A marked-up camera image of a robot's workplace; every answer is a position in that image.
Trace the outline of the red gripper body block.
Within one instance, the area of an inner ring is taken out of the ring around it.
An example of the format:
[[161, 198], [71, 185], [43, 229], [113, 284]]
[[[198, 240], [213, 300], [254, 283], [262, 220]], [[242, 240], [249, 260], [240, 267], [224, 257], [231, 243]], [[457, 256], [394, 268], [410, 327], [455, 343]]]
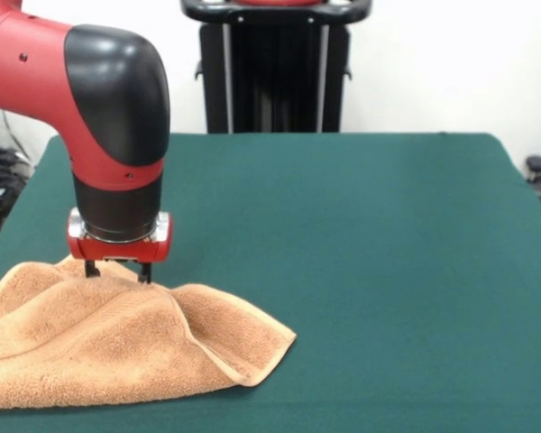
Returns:
[[160, 211], [148, 235], [131, 242], [108, 242], [87, 231], [78, 209], [69, 212], [67, 242], [70, 254], [83, 261], [130, 260], [138, 263], [164, 262], [170, 252], [173, 236], [173, 218]]

